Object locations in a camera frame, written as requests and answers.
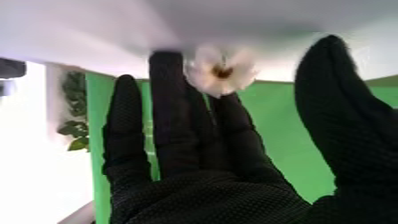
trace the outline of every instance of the white ceiling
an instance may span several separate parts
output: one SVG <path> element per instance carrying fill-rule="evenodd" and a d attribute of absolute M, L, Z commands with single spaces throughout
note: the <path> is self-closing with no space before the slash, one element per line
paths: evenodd
<path fill-rule="evenodd" d="M 259 79 L 293 81 L 329 33 L 350 45 L 364 79 L 398 74 L 396 0 L 5 0 L 0 55 L 147 77 L 153 49 L 245 45 Z"/>

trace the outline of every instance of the white wall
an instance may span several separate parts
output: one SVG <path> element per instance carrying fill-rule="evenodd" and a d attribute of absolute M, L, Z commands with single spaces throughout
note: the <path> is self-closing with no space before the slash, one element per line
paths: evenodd
<path fill-rule="evenodd" d="M 48 137 L 46 100 L 60 99 L 46 97 L 46 86 L 44 66 L 28 63 L 18 92 L 0 101 L 0 223 L 7 224 L 57 223 L 92 200 L 89 154 L 66 152 Z"/>

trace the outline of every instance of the black glove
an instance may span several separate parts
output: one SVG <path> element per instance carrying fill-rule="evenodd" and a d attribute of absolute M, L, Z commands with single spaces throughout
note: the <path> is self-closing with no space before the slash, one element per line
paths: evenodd
<path fill-rule="evenodd" d="M 279 185 L 293 191 L 265 155 L 261 137 L 238 95 L 210 98 L 210 112 L 203 95 L 185 81 L 183 56 L 176 52 L 153 54 L 149 77 L 162 179 L 203 170 L 229 171 L 243 181 Z M 105 174 L 112 167 L 130 166 L 137 186 L 142 186 L 151 182 L 151 177 L 140 92 L 131 76 L 123 76 L 115 82 L 103 137 Z M 108 179 L 112 183 L 117 177 L 108 175 Z"/>
<path fill-rule="evenodd" d="M 302 59 L 295 101 L 338 186 L 306 223 L 398 223 L 398 112 L 371 95 L 336 36 Z"/>

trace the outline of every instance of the flower petal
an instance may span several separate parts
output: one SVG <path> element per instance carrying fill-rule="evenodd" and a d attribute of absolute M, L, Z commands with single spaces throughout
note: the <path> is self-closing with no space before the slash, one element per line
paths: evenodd
<path fill-rule="evenodd" d="M 195 66 L 204 70 L 222 63 L 222 53 L 213 46 L 204 45 L 197 48 L 194 63 Z"/>
<path fill-rule="evenodd" d="M 251 70 L 254 67 L 254 58 L 252 51 L 247 48 L 240 49 L 227 59 L 227 68 L 233 67 Z"/>

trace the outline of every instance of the black mesh fabric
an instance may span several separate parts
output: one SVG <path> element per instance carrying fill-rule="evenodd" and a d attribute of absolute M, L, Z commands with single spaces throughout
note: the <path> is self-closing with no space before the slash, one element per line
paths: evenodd
<path fill-rule="evenodd" d="M 160 82 L 153 86 L 162 93 L 153 93 L 163 94 L 167 91 L 176 91 L 174 97 L 178 97 L 185 94 L 183 88 L 162 91 L 167 77 L 181 73 L 181 65 L 174 67 L 167 64 L 169 62 L 162 62 L 155 66 L 155 71 L 163 74 L 163 82 L 158 79 Z M 123 101 L 115 99 L 110 114 L 124 111 L 124 106 L 117 105 Z M 322 197 L 313 206 L 302 200 L 268 157 L 263 153 L 259 155 L 261 144 L 254 139 L 256 135 L 249 135 L 251 128 L 249 131 L 233 133 L 236 138 L 227 139 L 229 151 L 233 150 L 231 153 L 238 155 L 231 160 L 235 165 L 238 164 L 233 165 L 231 171 L 203 170 L 195 164 L 201 160 L 183 160 L 194 161 L 188 164 L 194 168 L 187 166 L 187 172 L 178 172 L 176 175 L 163 176 L 162 181 L 151 182 L 144 175 L 147 164 L 131 163 L 133 160 L 117 160 L 123 154 L 112 153 L 121 149 L 121 152 L 131 155 L 142 150 L 140 141 L 135 138 L 140 131 L 130 132 L 130 135 L 112 135 L 115 133 L 112 125 L 107 125 L 105 160 L 117 161 L 105 163 L 105 174 L 112 185 L 112 224 L 398 224 L 396 111 L 370 93 L 338 37 L 322 39 L 306 54 L 297 71 L 295 99 L 302 122 L 336 175 L 334 195 Z M 172 101 L 172 98 L 167 101 L 172 109 L 188 110 L 187 104 L 179 108 L 178 101 Z M 163 109 L 167 109 L 167 101 L 158 102 Z M 139 117 L 140 110 L 137 107 L 130 109 Z M 174 116 L 171 111 L 156 114 L 169 125 L 174 125 Z M 183 130 L 187 123 L 179 123 L 174 128 L 181 127 Z M 158 133 L 171 130 L 169 126 L 158 125 L 156 128 Z M 107 144 L 114 141 L 112 139 L 119 139 L 117 136 L 130 136 L 130 140 L 115 141 L 114 145 Z M 179 143 L 167 138 L 162 141 Z M 176 149 L 169 153 L 178 153 L 176 147 L 167 148 L 167 150 Z M 169 153 L 165 148 L 162 150 L 163 158 Z M 163 164 L 163 167 L 171 173 L 174 169 L 169 168 L 174 166 Z"/>

